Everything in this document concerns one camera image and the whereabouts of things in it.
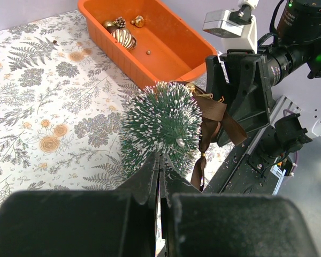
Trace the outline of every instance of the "tablecloth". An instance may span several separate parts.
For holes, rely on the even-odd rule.
[[[120,185],[119,121],[136,91],[77,10],[0,31],[0,204],[21,190]],[[211,145],[207,181],[232,148]],[[159,250],[160,218],[157,239]]]

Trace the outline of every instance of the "leaf pattern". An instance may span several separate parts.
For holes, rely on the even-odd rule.
[[[137,93],[77,10],[0,31],[0,204],[15,191],[123,183],[119,125]],[[230,149],[211,146],[206,180]]]

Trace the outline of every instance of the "green led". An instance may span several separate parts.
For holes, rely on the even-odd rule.
[[[317,61],[317,62],[321,62],[321,54],[320,54],[320,55],[318,55],[318,56],[316,56],[315,61]]]

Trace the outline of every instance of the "black cable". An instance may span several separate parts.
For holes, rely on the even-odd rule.
[[[262,44],[265,43],[266,40],[268,40],[271,37],[275,37],[278,38],[278,35],[273,33],[273,32],[269,32],[267,34],[265,34],[264,36],[262,36],[259,40],[258,40],[258,47],[260,47]]]
[[[272,14],[272,18],[271,18],[271,22],[270,22],[270,33],[274,33],[276,35],[278,35],[278,33],[277,33],[277,30],[276,30],[276,28],[274,26],[274,22],[276,21],[278,10],[279,10],[279,8],[280,8],[280,6],[281,6],[281,4],[283,2],[284,2],[284,0],[280,0],[279,3],[277,4],[277,6],[274,9],[274,12]],[[274,37],[273,43],[274,43],[275,46],[278,45],[278,36]]]
[[[277,165],[278,163],[284,161],[288,156],[289,156],[289,153],[285,153],[284,156],[283,156],[278,162],[275,162],[274,164],[270,164],[269,166],[266,166],[266,167],[263,169],[262,173],[261,173],[261,178],[264,177],[264,173],[265,173],[265,171],[266,171],[268,168],[270,168],[270,167],[272,167],[272,166],[275,166],[275,165]]]

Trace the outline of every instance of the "orange bin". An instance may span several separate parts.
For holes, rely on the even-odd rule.
[[[79,0],[78,7],[87,19],[91,39],[142,89],[155,81],[193,81],[206,71],[205,58],[217,54],[159,0]],[[129,23],[138,15],[145,19],[142,28]],[[102,26],[120,16],[137,39],[131,51]]]

